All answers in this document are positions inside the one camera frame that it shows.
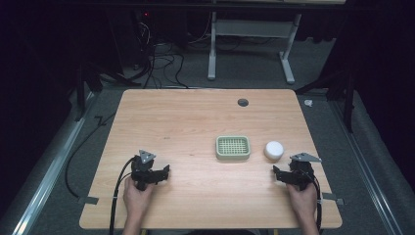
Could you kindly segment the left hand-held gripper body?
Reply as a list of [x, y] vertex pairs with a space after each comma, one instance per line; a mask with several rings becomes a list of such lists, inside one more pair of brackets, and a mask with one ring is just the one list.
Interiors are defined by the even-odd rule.
[[152, 170], [155, 154], [140, 150], [131, 164], [131, 178], [136, 182], [139, 191], [145, 191], [148, 184], [155, 184], [156, 170]]

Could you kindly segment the white metal desk frame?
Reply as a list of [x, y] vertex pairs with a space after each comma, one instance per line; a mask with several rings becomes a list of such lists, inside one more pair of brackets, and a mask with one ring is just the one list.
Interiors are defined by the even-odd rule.
[[207, 79], [216, 78], [216, 37], [242, 36], [242, 37], [268, 37], [284, 38], [287, 45], [278, 56], [288, 84], [294, 84], [295, 78], [289, 62], [289, 56], [300, 26], [301, 14], [296, 14], [290, 22], [264, 22], [248, 20], [223, 20], [211, 14], [210, 23], [210, 49], [208, 56]]

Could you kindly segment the person's right hand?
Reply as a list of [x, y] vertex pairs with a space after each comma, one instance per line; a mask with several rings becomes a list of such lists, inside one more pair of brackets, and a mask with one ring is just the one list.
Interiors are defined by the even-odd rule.
[[315, 187], [308, 184], [304, 190], [299, 190], [292, 184], [286, 185], [292, 208], [301, 224], [312, 224], [317, 206], [317, 193]]

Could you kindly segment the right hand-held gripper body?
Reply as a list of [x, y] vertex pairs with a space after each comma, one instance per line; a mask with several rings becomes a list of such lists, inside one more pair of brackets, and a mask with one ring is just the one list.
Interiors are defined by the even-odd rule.
[[314, 181], [314, 170], [311, 164], [321, 163], [322, 160], [308, 153], [296, 154], [290, 156], [290, 159], [292, 161], [289, 163], [290, 172], [287, 176], [287, 183], [297, 185], [302, 191]]

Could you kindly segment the aluminium floor rail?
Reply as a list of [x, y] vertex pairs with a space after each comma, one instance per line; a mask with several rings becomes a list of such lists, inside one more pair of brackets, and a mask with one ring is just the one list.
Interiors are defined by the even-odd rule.
[[346, 137], [349, 147], [352, 150], [352, 155], [357, 164], [361, 179], [388, 234], [403, 235], [402, 230], [392, 212], [391, 205], [376, 180], [369, 164], [366, 162], [364, 155], [358, 146], [356, 138], [344, 124], [343, 112], [340, 105], [337, 102], [330, 102], [329, 106]]
[[81, 117], [77, 117], [76, 106], [71, 108], [69, 116], [24, 184], [26, 189], [23, 189], [22, 196], [16, 201], [16, 206], [22, 211], [18, 213], [17, 222], [7, 235], [28, 235], [32, 230], [69, 158], [69, 153], [86, 121], [85, 115], [90, 112], [96, 99], [97, 95], [93, 92], [89, 91], [86, 94], [86, 108]]

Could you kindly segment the green slotted soap dish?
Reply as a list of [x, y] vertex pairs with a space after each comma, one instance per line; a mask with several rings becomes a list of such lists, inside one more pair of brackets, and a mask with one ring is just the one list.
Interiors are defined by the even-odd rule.
[[250, 157], [250, 141], [246, 136], [218, 136], [216, 157], [221, 161], [245, 161]]

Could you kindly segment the black metal stand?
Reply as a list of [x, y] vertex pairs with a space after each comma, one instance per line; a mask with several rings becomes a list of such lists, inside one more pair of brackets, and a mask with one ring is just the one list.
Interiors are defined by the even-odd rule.
[[128, 80], [124, 76], [106, 70], [93, 63], [81, 63], [76, 70], [76, 121], [80, 121], [86, 114], [85, 86], [92, 92], [101, 92], [103, 85], [100, 76], [104, 74], [114, 81], [127, 86], [139, 87], [140, 83]]
[[326, 88], [328, 101], [344, 101], [343, 122], [348, 132], [352, 132], [351, 115], [353, 110], [354, 77], [353, 69], [345, 68], [320, 76], [305, 86], [296, 89], [297, 95], [305, 94], [313, 89]]

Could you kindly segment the round white soap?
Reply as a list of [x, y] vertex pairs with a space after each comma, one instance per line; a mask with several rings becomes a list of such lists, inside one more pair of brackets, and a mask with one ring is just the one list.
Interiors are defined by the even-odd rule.
[[279, 161], [284, 154], [284, 147], [280, 142], [270, 141], [265, 145], [264, 155], [269, 160]]

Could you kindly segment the person's left hand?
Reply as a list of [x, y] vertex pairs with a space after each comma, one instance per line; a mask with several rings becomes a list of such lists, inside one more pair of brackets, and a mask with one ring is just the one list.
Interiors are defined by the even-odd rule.
[[127, 223], [141, 223], [151, 202], [153, 190], [154, 184], [149, 184], [144, 191], [140, 191], [131, 177], [125, 179], [123, 201], [127, 211]]

